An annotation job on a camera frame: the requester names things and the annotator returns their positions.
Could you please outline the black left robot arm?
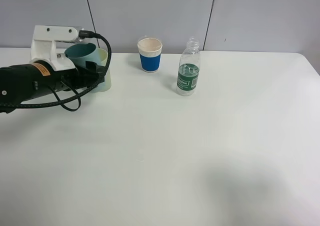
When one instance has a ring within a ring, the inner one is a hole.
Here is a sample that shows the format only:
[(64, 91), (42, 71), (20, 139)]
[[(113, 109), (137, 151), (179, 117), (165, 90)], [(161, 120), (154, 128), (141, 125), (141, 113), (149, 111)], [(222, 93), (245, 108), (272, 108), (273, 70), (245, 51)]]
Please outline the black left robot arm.
[(55, 71), (49, 63), (18, 64), (0, 69), (0, 112), (11, 113), (16, 109), (42, 109), (66, 106), (78, 101), (104, 80), (108, 67), (87, 61), (85, 66)]

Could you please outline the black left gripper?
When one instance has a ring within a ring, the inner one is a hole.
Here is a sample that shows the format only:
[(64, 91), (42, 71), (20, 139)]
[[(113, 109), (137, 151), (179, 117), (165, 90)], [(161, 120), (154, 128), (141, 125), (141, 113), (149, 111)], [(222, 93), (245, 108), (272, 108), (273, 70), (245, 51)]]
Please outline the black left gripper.
[(71, 89), (79, 90), (86, 87), (94, 89), (99, 84), (105, 82), (105, 76), (107, 74), (105, 65), (99, 65), (93, 61), (86, 61), (85, 69), (83, 67), (76, 67), (58, 72), (61, 83), (64, 84), (64, 91), (71, 91)]

